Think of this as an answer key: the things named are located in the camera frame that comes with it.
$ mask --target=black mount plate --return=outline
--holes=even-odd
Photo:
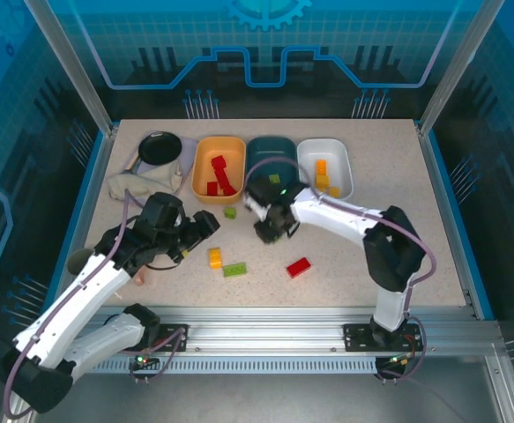
[[[380,346],[372,338],[372,329],[368,323],[344,324],[343,334],[347,353],[409,353],[412,351],[412,345],[405,338],[406,335],[411,335],[415,339],[415,351],[421,351],[423,348],[419,326],[414,323],[406,323],[393,332],[392,341],[387,347]]]
[[[186,351],[186,344],[188,343],[188,325],[187,324],[161,324],[159,327],[159,335],[157,336],[157,339],[155,340],[155,344],[164,341],[166,338],[171,336],[173,333],[175,333],[179,328],[184,329],[183,333],[183,339],[181,339],[180,344],[178,345],[178,349],[176,350],[177,353],[183,353]],[[171,353],[172,350],[175,348],[175,342],[176,339],[173,339],[168,344],[157,350],[157,353]],[[147,345],[137,344],[135,346],[132,346],[132,348],[128,348],[125,351],[137,351],[140,352],[141,350],[145,349]]]

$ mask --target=table surface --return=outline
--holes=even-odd
[[[291,138],[295,143],[313,137],[333,137],[348,150],[354,177],[353,204],[385,210],[402,208],[419,236],[435,252],[437,271],[419,284],[412,304],[465,305],[458,274],[437,208],[415,127],[411,120],[123,120],[120,123],[106,175],[121,171],[138,141],[151,130],[166,130],[183,137],[203,139],[234,135],[246,142],[263,135]],[[264,245],[256,236],[257,220],[236,205],[237,219],[226,219],[223,207],[201,204],[190,187],[191,173],[180,198],[188,216],[198,210],[212,212],[221,228],[172,271],[147,271],[145,285],[129,282],[106,305],[187,307],[364,307],[376,304],[377,285],[368,274],[364,252],[349,240],[314,226],[302,226],[295,236]],[[104,182],[95,206],[86,246],[121,221],[122,205],[108,195]],[[130,215],[139,208],[130,207]],[[224,264],[245,262],[248,274],[224,278],[208,266],[207,250],[219,247]],[[286,267],[302,257],[311,269],[291,279]],[[166,256],[153,265],[172,264]],[[428,269],[423,261],[422,272]]]

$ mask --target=white bowl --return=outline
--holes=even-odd
[[[327,176],[332,187],[339,187],[341,200],[351,197],[354,190],[353,173],[348,159],[346,147],[338,139],[334,138],[310,138],[298,144],[298,163],[302,165],[312,179],[316,175],[316,161],[327,161]],[[306,181],[306,177],[300,171],[300,181],[313,184],[314,181]]]

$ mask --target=beige cloth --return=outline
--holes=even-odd
[[[123,200],[127,189],[134,197],[149,197],[155,192],[176,192],[183,180],[178,160],[155,167],[142,174],[113,174],[106,180],[109,195]]]

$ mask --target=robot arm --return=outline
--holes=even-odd
[[[398,207],[379,211],[333,198],[327,203],[301,182],[282,188],[266,179],[249,183],[244,202],[258,215],[255,229],[266,243],[276,241],[283,233],[291,237],[303,223],[327,229],[364,248],[369,274],[378,284],[373,323],[388,333],[402,325],[409,283],[425,253],[403,234],[365,217],[368,214],[388,219],[416,234]],[[345,211],[348,208],[356,214]]]
[[[195,213],[191,221],[176,197],[163,193],[150,196],[133,228],[125,228],[117,251],[100,271],[83,285],[106,260],[119,226],[104,234],[77,278],[37,321],[11,343],[0,340],[0,378],[3,382],[7,380],[14,362],[29,348],[13,390],[37,412],[47,412],[66,396],[80,376],[99,362],[137,344],[153,346],[159,335],[160,319],[139,304],[127,307],[100,329],[79,339],[76,336],[101,305],[143,265],[159,254],[167,254],[180,263],[188,251],[219,227],[217,219],[207,211]],[[54,312],[79,286],[82,287]],[[37,337],[38,329],[51,315],[47,327]]]

